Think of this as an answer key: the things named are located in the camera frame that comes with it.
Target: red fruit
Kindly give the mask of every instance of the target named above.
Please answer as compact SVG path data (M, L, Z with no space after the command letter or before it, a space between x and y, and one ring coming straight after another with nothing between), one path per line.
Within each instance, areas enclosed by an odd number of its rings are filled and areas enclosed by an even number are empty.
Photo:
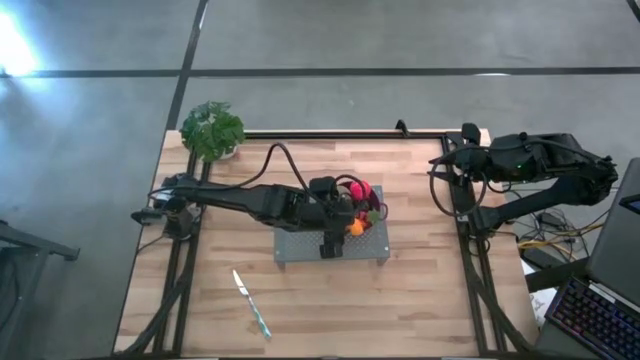
M355 201L362 201L369 198L371 195L371 185L364 180L360 180L362 185L364 185L364 194L362 193L362 187L357 182L353 181L351 185L349 185L349 191L351 192L351 196Z

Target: potted plant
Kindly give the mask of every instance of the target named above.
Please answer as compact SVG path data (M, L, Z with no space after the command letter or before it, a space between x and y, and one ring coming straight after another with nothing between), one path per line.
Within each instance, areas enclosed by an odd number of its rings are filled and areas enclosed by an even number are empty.
M207 101L189 112L182 124L182 144L204 162L232 157L244 139L244 124L226 102Z

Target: sunlight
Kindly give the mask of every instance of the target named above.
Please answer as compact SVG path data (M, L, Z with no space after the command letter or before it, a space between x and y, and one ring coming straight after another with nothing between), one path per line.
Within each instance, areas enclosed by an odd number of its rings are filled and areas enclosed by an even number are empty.
M0 12L0 68L9 75L27 75L36 69L29 45L7 13Z

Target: knife handle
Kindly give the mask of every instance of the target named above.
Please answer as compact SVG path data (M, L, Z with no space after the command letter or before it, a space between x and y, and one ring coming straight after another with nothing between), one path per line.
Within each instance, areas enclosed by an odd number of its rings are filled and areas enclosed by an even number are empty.
M256 320L258 320L258 325L260 325L260 330L262 330L262 334L264 335L265 338L267 338L267 340L271 339L271 331L269 331L267 324L265 324L264 320L262 319L262 315L260 315L260 311L258 311L256 304L253 303L253 299L251 298L251 296L247 297L247 299L249 300L249 305L251 305L251 310L253 311L253 314L256 316Z

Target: keyboard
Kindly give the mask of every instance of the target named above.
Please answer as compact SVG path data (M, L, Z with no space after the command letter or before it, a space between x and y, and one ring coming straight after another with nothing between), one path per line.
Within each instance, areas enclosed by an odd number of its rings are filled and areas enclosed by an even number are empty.
M640 360L640 314L578 279L558 291L545 317L603 358Z

